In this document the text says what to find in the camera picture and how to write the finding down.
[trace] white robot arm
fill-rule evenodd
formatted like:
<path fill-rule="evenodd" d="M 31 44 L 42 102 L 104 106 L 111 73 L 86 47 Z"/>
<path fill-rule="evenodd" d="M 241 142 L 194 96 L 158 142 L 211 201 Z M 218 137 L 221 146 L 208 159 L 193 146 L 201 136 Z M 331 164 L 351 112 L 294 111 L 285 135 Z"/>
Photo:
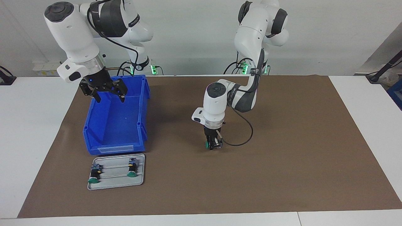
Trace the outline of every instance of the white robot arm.
<path fill-rule="evenodd" d="M 240 25 L 234 44 L 251 66 L 248 83 L 243 86 L 220 79 L 210 84 L 205 90 L 203 108 L 197 108 L 192 115 L 194 121 L 204 125 L 206 146 L 211 150 L 223 145 L 218 133 L 224 123 L 226 106 L 239 112 L 253 109 L 262 68 L 267 64 L 267 45 L 282 46 L 289 37 L 284 29 L 287 13 L 279 7 L 277 0 L 246 1 L 240 8 L 238 19 Z"/>
<path fill-rule="evenodd" d="M 100 36 L 113 39 L 128 49 L 137 74 L 151 70 L 147 67 L 150 60 L 139 42 L 151 40 L 153 32 L 140 21 L 132 0 L 104 0 L 81 6 L 57 2 L 46 8 L 44 17 L 53 37 L 67 55 L 67 60 L 57 69 L 58 74 L 66 82 L 82 78 L 80 88 L 83 93 L 97 102 L 101 100 L 97 92 L 111 92 L 123 102 L 127 87 L 121 79 L 111 80 L 88 23 L 93 24 Z"/>

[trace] plastic tray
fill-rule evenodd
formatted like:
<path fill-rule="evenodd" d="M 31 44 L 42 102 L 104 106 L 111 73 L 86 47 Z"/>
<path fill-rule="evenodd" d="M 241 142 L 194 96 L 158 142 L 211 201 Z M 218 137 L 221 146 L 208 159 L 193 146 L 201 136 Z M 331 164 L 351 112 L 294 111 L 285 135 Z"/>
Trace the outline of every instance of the plastic tray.
<path fill-rule="evenodd" d="M 147 140 L 145 116 L 150 97 L 148 82 L 143 75 L 115 76 L 122 78 L 128 92 L 122 103 L 118 96 L 98 92 L 100 103 L 92 99 L 83 130 L 91 155 L 144 151 Z"/>
<path fill-rule="evenodd" d="M 130 158 L 138 160 L 138 169 L 136 177 L 128 177 L 128 161 Z M 115 187 L 127 187 L 141 185 L 144 181 L 145 155 L 131 154 L 120 156 L 98 157 L 92 162 L 102 165 L 99 183 L 88 183 L 88 190 L 107 189 Z"/>

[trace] white table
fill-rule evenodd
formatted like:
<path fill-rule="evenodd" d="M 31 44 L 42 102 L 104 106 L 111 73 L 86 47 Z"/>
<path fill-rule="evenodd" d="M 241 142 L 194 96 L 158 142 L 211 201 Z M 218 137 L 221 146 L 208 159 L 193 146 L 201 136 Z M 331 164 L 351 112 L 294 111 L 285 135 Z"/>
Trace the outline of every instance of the white table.
<path fill-rule="evenodd" d="M 401 199 L 402 112 L 365 77 L 330 79 Z M 0 225 L 402 225 L 402 210 L 15 219 L 77 86 L 59 78 L 18 78 L 0 87 Z"/>

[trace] black pole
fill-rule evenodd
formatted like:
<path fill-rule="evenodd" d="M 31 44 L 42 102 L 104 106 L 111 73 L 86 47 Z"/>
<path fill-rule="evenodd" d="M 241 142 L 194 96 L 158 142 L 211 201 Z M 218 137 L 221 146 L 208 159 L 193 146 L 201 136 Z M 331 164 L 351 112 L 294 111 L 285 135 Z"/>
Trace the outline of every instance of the black pole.
<path fill-rule="evenodd" d="M 382 67 L 375 75 L 366 76 L 370 83 L 376 83 L 380 76 L 390 69 L 400 58 L 402 58 L 402 50 L 399 51 L 384 67 Z"/>

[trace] gray tray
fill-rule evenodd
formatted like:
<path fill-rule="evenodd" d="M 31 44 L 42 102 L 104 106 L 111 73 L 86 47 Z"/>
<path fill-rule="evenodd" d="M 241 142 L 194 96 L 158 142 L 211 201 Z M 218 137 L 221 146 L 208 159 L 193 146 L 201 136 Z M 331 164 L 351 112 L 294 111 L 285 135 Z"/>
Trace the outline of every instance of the gray tray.
<path fill-rule="evenodd" d="M 128 161 L 130 158 L 138 159 L 136 177 L 128 177 Z M 115 187 L 136 186 L 144 181 L 145 155 L 129 154 L 120 156 L 98 157 L 92 161 L 93 164 L 103 166 L 99 183 L 88 183 L 88 190 L 107 189 Z"/>

